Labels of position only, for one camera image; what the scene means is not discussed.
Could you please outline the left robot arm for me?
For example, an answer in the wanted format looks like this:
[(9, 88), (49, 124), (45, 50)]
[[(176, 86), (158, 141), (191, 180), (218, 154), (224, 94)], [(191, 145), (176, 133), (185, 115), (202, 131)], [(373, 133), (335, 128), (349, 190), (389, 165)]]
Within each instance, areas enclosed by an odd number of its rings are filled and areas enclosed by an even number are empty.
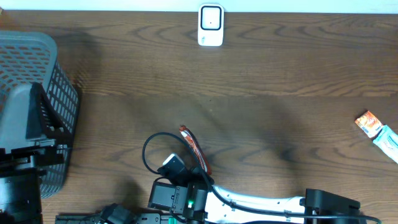
[(42, 223), (63, 187), (73, 135), (39, 83), (10, 92), (1, 113), (1, 223)]

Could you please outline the small orange box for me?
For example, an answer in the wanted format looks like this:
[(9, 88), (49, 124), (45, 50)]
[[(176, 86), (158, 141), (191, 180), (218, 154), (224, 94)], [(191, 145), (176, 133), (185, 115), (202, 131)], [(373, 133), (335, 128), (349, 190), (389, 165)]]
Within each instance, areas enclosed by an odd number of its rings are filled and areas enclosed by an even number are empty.
[(362, 114), (354, 122), (369, 138), (375, 138), (384, 126), (370, 111)]

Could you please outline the teal wet wipes pack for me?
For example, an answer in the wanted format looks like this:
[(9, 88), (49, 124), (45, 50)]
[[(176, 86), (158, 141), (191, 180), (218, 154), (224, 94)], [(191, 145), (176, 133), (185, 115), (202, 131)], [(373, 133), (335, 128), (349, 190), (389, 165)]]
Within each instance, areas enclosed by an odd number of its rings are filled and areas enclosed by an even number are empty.
[(388, 125), (384, 125), (373, 143), (395, 163), (398, 163), (397, 141), (397, 134)]

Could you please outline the red chocolate bar wrapper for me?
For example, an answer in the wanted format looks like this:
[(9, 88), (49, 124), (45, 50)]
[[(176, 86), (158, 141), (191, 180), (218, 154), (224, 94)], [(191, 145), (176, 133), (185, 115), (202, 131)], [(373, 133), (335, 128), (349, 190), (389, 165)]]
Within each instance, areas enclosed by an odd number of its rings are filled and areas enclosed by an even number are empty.
[(210, 166), (204, 152), (202, 151), (195, 135), (185, 125), (181, 125), (181, 127), (179, 127), (179, 131), (180, 131), (180, 134), (182, 135), (182, 137), (184, 138), (184, 140), (190, 146), (190, 149), (194, 153), (195, 157), (198, 159), (201, 168), (208, 175), (211, 175), (212, 174), (211, 166)]

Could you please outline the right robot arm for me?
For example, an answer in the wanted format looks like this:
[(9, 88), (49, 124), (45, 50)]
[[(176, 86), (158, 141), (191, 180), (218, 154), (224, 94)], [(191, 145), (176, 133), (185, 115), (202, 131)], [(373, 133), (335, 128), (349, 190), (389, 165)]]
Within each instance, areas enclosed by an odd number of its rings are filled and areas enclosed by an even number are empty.
[(201, 168), (160, 168), (149, 197), (150, 208), (167, 211), (185, 223), (380, 223), (361, 213), (353, 199), (318, 189), (305, 196), (264, 198), (215, 185)]

